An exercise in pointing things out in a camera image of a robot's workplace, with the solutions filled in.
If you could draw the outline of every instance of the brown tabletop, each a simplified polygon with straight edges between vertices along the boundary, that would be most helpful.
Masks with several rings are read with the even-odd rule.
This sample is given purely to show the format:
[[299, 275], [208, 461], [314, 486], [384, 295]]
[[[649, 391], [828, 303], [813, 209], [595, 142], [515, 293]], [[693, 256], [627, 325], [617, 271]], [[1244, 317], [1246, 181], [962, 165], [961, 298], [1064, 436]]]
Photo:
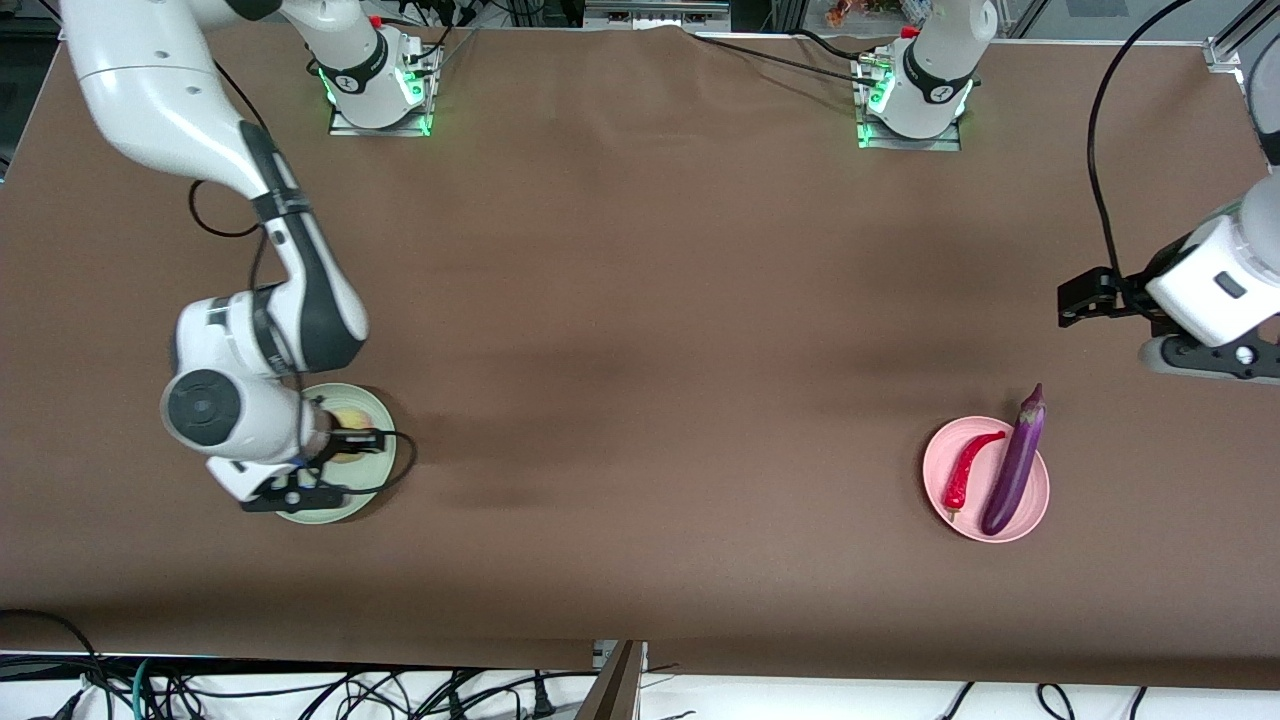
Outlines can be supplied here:
[[[288, 27], [211, 45], [371, 318], [311, 382], [374, 388], [424, 459], [301, 527], [166, 436], [173, 322], [253, 241], [110, 149], [61, 53], [0, 190], [3, 605], [111, 651], [581, 666], [637, 637], [699, 673], [1280, 687], [1280, 388], [1152, 374], [1140, 320], [1055, 323], [1105, 261], [1114, 47], [993, 46], [964, 151], [908, 154], [858, 149], [846, 83], [676, 29], [481, 32], [419, 140], [328, 137]], [[1265, 173], [1194, 47], [1135, 50], [1100, 136], [1130, 270]], [[924, 443], [1037, 382], [1048, 514], [965, 541]]]

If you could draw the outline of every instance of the purple eggplant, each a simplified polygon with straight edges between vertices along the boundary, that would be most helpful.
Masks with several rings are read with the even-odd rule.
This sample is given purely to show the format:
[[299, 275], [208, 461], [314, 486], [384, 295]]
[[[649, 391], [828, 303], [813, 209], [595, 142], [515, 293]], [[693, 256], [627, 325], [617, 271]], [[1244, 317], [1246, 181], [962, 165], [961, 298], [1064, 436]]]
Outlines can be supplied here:
[[993, 536], [1005, 529], [1014, 519], [1018, 503], [1023, 501], [1027, 478], [1032, 474], [1036, 461], [1036, 446], [1039, 445], [1041, 430], [1044, 429], [1044, 392], [1039, 383], [1032, 395], [1023, 401], [1018, 411], [1018, 424], [1009, 437], [1005, 460], [1000, 464], [1000, 474], [991, 488], [991, 497], [982, 510], [982, 532]]

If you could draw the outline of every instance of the teal cable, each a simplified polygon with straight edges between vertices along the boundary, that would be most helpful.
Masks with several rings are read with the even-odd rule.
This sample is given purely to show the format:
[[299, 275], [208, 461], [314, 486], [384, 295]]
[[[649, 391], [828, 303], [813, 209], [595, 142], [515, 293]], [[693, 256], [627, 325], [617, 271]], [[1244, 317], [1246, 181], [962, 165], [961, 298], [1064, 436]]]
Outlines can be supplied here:
[[142, 678], [146, 675], [147, 665], [150, 664], [150, 657], [138, 662], [138, 671], [133, 674], [133, 720], [142, 720]]

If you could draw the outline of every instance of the white floor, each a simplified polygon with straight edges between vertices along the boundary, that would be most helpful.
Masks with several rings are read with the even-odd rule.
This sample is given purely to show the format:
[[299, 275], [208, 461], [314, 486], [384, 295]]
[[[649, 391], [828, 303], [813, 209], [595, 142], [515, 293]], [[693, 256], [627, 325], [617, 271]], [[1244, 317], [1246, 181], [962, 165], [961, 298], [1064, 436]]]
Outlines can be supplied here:
[[[492, 671], [468, 684], [461, 693], [472, 692], [527, 676], [530, 671]], [[372, 674], [367, 682], [381, 675]], [[215, 692], [253, 692], [262, 689], [315, 685], [334, 682], [337, 674], [308, 675], [238, 675], [200, 678], [193, 687]], [[402, 676], [411, 703], [421, 702], [448, 679], [448, 673], [412, 673]], [[547, 683], [550, 700], [558, 706], [580, 702], [590, 687], [590, 678], [563, 678]], [[937, 720], [960, 689], [959, 683], [881, 682], [881, 680], [808, 680], [777, 678], [726, 678], [708, 675], [645, 676], [640, 701], [640, 720], [664, 720], [694, 711], [691, 720]], [[51, 716], [79, 688], [74, 680], [4, 682], [0, 683], [0, 720], [27, 720]], [[383, 685], [380, 689], [393, 688]], [[1065, 685], [1079, 720], [1126, 720], [1135, 688], [1103, 685]], [[205, 698], [209, 720], [293, 720], [319, 694], [310, 691], [296, 694], [221, 700]], [[346, 693], [337, 692], [315, 714], [315, 720], [339, 715]], [[398, 689], [387, 694], [401, 701]], [[1050, 693], [1051, 702], [1056, 698]], [[521, 688], [525, 712], [532, 708], [532, 688]], [[116, 702], [116, 717], [128, 720], [132, 711]], [[471, 720], [511, 719], [515, 697], [502, 694], [467, 714]], [[1062, 716], [1066, 712], [1059, 707]], [[394, 720], [387, 707], [364, 703], [351, 720]], [[102, 693], [92, 691], [81, 700], [74, 715], [81, 719], [106, 716]], [[956, 720], [996, 719], [1051, 720], [1036, 700], [1036, 687], [1025, 684], [978, 683], [965, 698]], [[1138, 711], [1139, 720], [1277, 720], [1280, 692], [1206, 691], [1152, 688]]]

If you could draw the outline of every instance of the plate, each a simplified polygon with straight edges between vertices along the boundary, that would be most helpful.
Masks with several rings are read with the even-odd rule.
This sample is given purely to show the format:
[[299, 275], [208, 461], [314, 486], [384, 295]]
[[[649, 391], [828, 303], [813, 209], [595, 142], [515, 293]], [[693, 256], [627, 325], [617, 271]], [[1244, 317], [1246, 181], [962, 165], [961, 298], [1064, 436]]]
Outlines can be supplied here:
[[[369, 415], [369, 418], [374, 421], [375, 428], [380, 430], [396, 429], [396, 423], [392, 421], [392, 414], [387, 410], [387, 406], [383, 405], [383, 401], [378, 400], [374, 393], [362, 387], [347, 383], [321, 383], [305, 388], [302, 391], [302, 397], [306, 397], [307, 400], [321, 397], [323, 400], [320, 401], [320, 407], [324, 407], [330, 413], [343, 407], [355, 407], [356, 410]], [[351, 462], [326, 462], [323, 477], [326, 482], [335, 486], [346, 486], [352, 489], [375, 488], [387, 482], [387, 478], [392, 474], [392, 466], [394, 464], [396, 438], [388, 437], [387, 450], [384, 452], [362, 455], [358, 460], [352, 460]], [[328, 510], [276, 512], [276, 515], [284, 518], [285, 520], [292, 520], [303, 525], [337, 523], [343, 518], [349, 518], [358, 512], [360, 509], [369, 505], [369, 501], [374, 497], [376, 497], [376, 493], [348, 495], [346, 501], [338, 507], [330, 507]]]
[[[969, 488], [966, 491], [964, 509], [956, 512], [955, 523], [947, 521], [950, 512], [942, 506], [942, 493], [946, 491], [951, 470], [955, 468], [960, 451], [969, 441], [987, 433], [1005, 430], [1006, 437], [997, 439], [983, 447], [974, 457], [973, 470], [969, 473]], [[991, 496], [991, 488], [996, 484], [996, 474], [1005, 460], [1005, 450], [1009, 447], [1009, 434], [1014, 428], [995, 418], [982, 418], [978, 415], [951, 420], [933, 434], [929, 446], [924, 450], [924, 492], [929, 497], [933, 510], [942, 518], [948, 528], [978, 542], [1012, 542], [1036, 529], [1044, 511], [1048, 510], [1048, 469], [1044, 459], [1036, 452], [1032, 462], [1032, 473], [1027, 478], [1027, 489], [1023, 491], [1023, 500], [1014, 511], [1012, 520], [995, 536], [982, 532], [982, 510]]]

